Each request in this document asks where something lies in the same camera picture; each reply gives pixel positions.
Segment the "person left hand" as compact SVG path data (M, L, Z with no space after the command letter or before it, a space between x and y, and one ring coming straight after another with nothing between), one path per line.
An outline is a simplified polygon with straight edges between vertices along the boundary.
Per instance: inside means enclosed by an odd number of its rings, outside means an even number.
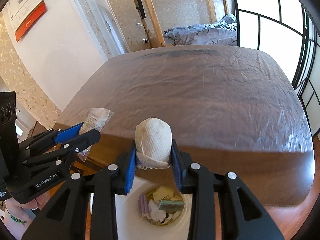
M12 197L4 201L3 223L15 239L22 239L23 234L33 221L25 210L42 210L49 200L50 193L47 191L25 204L19 203Z

